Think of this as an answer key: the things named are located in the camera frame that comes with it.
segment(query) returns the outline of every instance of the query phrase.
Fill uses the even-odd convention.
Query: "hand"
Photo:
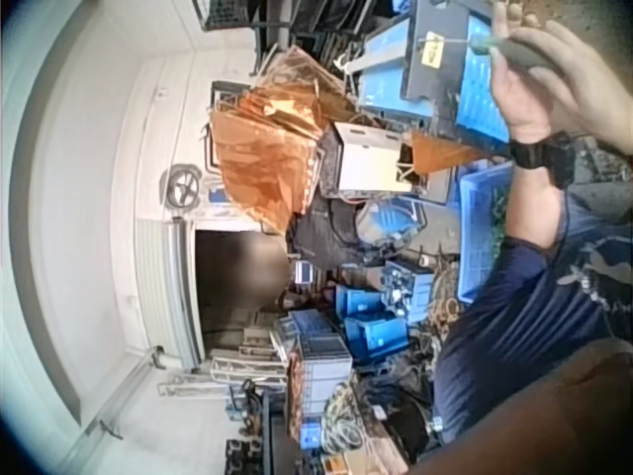
[[[503,3],[495,3],[494,36],[507,38],[521,24],[537,28],[538,19],[535,15],[523,17],[520,5],[512,4],[506,8]],[[529,74],[510,68],[496,48],[491,50],[491,57],[493,97],[507,123],[510,137],[521,143],[537,143],[558,132],[552,125],[552,96]]]
[[[595,49],[553,21],[543,30],[518,28],[511,36],[559,67],[564,77],[544,67],[529,72],[586,133],[633,153],[633,97]]]

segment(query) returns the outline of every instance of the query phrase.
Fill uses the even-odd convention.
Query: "gray crate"
[[[334,388],[349,381],[352,356],[338,334],[301,336],[299,349],[304,373],[304,414],[321,415]]]

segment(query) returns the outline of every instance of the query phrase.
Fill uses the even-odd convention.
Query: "black watch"
[[[544,166],[550,171],[554,186],[561,190],[574,183],[576,151],[564,132],[538,143],[510,141],[510,156],[516,166],[527,170]]]

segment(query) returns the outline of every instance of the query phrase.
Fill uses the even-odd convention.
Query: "yellow label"
[[[442,53],[444,53],[444,37],[428,32],[422,52],[422,64],[439,69],[442,64]]]

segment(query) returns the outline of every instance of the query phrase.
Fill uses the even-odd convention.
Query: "workshop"
[[[33,473],[632,473],[630,2],[16,3]]]

